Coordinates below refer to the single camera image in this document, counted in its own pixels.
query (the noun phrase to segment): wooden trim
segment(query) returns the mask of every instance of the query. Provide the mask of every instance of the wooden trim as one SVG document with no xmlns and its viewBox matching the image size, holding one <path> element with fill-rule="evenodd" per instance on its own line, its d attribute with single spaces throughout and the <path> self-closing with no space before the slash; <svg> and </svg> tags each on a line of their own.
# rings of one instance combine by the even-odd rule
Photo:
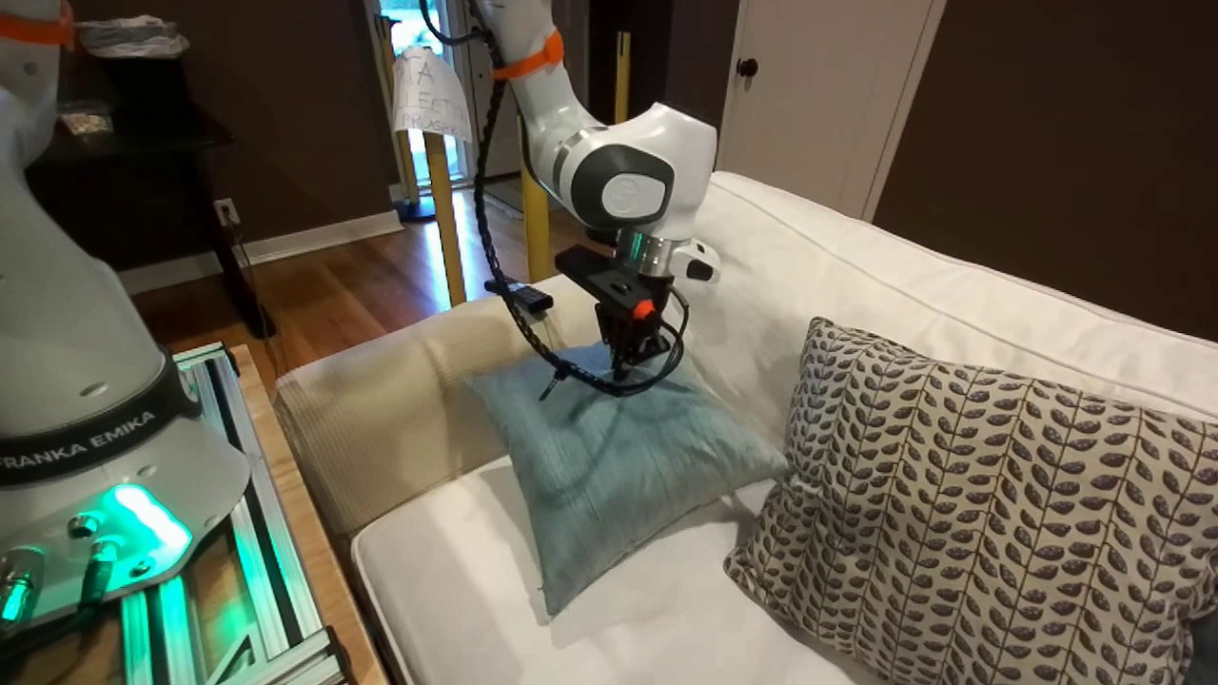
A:
<svg viewBox="0 0 1218 685">
<path fill-rule="evenodd" d="M 611 121 L 629 121 L 633 118 L 633 29 L 618 29 L 611 41 Z"/>
<path fill-rule="evenodd" d="M 321 527 L 321 514 L 311 508 L 311 494 L 306 486 L 298 458 L 293 458 L 293 449 L 289 449 L 289 443 L 286 443 L 286 434 L 283 434 L 283 425 L 275 418 L 275 408 L 270 408 L 267 385 L 260 377 L 260 367 L 254 367 L 246 348 L 233 348 L 233 358 L 236 358 L 236 369 L 238 369 L 238 391 L 246 401 L 246 410 L 252 410 L 252 421 L 254 421 L 254 434 L 260 434 L 275 492 L 276 492 L 276 504 L 283 504 L 283 512 L 289 518 L 289 528 L 293 528 L 293 541 L 298 541 L 298 551 L 299 551 L 317 610 L 321 610 L 322 626 L 336 632 L 336 643 L 345 656 L 345 674 L 350 674 L 350 680 L 361 680 L 361 685 L 364 680 L 387 680 L 385 670 L 382 670 L 382 657 L 374 650 L 374 640 L 364 632 L 364 622 L 361 622 L 361 613 L 358 613 L 358 607 L 350 597 L 350 586 L 342 580 L 342 566 L 336 561 L 326 528 Z"/>
<path fill-rule="evenodd" d="M 529 253 L 529 282 L 552 274 L 552 239 L 548 239 L 548 199 L 529 172 L 520 172 L 520 213 L 526 213 L 526 253 Z"/>
<path fill-rule="evenodd" d="M 427 146 L 427 169 L 431 169 L 431 203 L 434 203 L 434 225 L 440 234 L 440 254 L 445 254 L 445 282 L 449 282 L 449 306 L 463 306 L 463 267 L 459 267 L 459 238 L 455 238 L 455 208 L 453 208 L 453 178 L 449 178 L 449 155 L 440 134 L 421 134 Z"/>
</svg>

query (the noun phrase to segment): gray patterned pillow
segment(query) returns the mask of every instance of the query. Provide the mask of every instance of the gray patterned pillow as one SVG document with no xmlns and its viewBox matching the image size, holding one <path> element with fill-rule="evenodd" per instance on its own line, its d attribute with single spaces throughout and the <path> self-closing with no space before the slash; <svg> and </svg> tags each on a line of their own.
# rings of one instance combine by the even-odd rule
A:
<svg viewBox="0 0 1218 685">
<path fill-rule="evenodd" d="M 725 574 L 888 680 L 1181 680 L 1218 425 L 816 319 L 791 472 Z"/>
</svg>

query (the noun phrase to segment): white sofa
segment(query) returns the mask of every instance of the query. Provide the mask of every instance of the white sofa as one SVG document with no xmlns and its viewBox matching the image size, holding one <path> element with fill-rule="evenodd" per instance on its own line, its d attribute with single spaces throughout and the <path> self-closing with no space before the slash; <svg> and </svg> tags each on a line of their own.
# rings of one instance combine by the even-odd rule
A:
<svg viewBox="0 0 1218 685">
<path fill-rule="evenodd" d="M 687 293 L 687 367 L 774 447 L 812 317 L 941 363 L 997 367 L 1192 418 L 1218 418 L 1218 348 L 1054 291 L 942 260 L 883 227 L 719 172 L 695 238 L 723 282 Z M 595 340 L 590 301 L 552 277 L 554 348 Z M 723 556 L 760 492 L 629 556 L 558 616 L 536 597 L 529 518 L 463 390 L 526 358 L 500 301 L 474 301 L 276 385 L 309 486 L 345 545 L 387 662 L 427 685 L 506 680 L 874 680 L 767 622 Z"/>
</svg>

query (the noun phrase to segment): teal pillow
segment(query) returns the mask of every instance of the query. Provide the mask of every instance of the teal pillow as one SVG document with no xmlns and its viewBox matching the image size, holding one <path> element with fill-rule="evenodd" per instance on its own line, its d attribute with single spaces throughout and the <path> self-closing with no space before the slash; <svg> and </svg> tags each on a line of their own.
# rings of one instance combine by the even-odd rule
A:
<svg viewBox="0 0 1218 685">
<path fill-rule="evenodd" d="M 607 367 L 604 348 L 564 358 Z M 539 358 L 472 382 L 509 449 L 552 616 L 685 514 L 785 470 L 685 369 L 640 396 L 552 382 Z"/>
</svg>

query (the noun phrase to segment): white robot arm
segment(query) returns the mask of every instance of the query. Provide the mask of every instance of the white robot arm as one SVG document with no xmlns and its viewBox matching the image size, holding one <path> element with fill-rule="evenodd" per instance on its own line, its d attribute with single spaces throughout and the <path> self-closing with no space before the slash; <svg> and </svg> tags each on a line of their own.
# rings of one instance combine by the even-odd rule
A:
<svg viewBox="0 0 1218 685">
<path fill-rule="evenodd" d="M 564 40 L 539 0 L 474 0 L 474 10 L 512 89 L 534 178 L 595 238 L 611 238 L 611 262 L 576 246 L 558 272 L 597 296 L 611 377 L 624 377 L 661 353 L 654 331 L 675 277 L 714 277 L 714 253 L 687 234 L 712 178 L 714 131 L 661 104 L 604 127 L 576 98 Z"/>
<path fill-rule="evenodd" d="M 246 482 L 115 272 L 26 191 L 59 19 L 59 0 L 0 0 L 0 643 L 175 574 Z"/>
<path fill-rule="evenodd" d="M 572 93 L 558 33 L 539 0 L 479 0 L 479 19 L 502 62 L 526 64 L 506 74 L 512 74 L 534 178 L 590 227 L 687 239 L 714 164 L 714 131 L 661 104 L 601 127 Z"/>
</svg>

